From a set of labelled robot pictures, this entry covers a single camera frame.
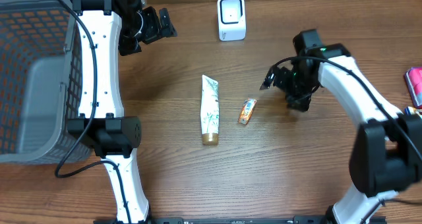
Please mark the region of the small orange white box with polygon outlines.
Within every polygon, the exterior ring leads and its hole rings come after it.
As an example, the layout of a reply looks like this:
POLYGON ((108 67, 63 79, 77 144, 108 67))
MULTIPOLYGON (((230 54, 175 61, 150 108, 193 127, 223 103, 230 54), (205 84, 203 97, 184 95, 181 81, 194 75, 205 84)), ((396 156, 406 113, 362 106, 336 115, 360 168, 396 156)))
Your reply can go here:
POLYGON ((253 114, 253 110, 255 108, 256 103, 257 103, 257 100, 253 98, 248 98, 245 100, 242 110, 239 115, 238 123, 242 125, 246 125, 249 122, 251 115, 253 114))

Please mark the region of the white gold-capped tube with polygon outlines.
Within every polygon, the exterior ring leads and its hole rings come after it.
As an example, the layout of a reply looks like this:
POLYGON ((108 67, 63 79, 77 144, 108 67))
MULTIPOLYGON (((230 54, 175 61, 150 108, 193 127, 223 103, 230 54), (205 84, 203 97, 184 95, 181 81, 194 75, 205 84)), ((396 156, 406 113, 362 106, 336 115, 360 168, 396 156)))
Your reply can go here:
POLYGON ((202 75, 200 122, 204 145, 217 145, 219 141, 220 105, 218 86, 216 80, 202 75))

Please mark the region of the beige snack packet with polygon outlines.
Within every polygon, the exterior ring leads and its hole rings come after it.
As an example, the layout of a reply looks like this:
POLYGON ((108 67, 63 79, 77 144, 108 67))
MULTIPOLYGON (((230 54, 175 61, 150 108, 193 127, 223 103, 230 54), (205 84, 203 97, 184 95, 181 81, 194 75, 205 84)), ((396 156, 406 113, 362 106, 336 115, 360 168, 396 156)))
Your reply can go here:
POLYGON ((419 117, 422 117, 422 109, 417 109, 414 107, 406 107, 404 109, 404 112, 406 115, 418 115, 419 117))

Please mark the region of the pink purple pad pack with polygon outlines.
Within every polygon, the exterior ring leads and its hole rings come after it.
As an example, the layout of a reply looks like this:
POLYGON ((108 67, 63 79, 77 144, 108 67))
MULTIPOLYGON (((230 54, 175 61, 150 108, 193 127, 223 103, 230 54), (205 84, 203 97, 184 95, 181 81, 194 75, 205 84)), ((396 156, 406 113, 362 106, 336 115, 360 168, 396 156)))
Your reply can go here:
POLYGON ((413 106, 421 108, 421 67, 412 67, 404 74, 413 106))

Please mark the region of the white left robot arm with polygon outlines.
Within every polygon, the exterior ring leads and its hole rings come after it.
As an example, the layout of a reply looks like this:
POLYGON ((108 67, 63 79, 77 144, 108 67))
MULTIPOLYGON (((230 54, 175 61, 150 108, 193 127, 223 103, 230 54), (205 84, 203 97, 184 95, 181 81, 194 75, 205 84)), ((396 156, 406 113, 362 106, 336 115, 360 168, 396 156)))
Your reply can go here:
POLYGON ((117 204, 112 223, 152 223, 137 163, 138 117, 125 116, 118 57, 141 51, 142 43, 177 36, 166 8, 145 0, 71 0, 82 56, 82 97, 67 129, 91 147, 109 175, 117 204))

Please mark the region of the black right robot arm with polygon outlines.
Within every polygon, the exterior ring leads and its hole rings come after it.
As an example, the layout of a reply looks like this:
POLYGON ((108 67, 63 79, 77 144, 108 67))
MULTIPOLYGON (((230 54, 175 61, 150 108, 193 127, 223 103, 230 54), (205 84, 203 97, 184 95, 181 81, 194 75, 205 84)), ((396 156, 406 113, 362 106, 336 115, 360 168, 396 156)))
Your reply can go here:
POLYGON ((219 43, 194 6, 168 45, 172 77, 157 129, 169 149, 158 169, 157 213, 189 217, 284 217, 321 213, 346 190, 355 126, 384 115, 352 77, 324 89, 306 113, 278 90, 259 92, 268 67, 293 55, 298 10, 251 12, 244 42, 219 43))

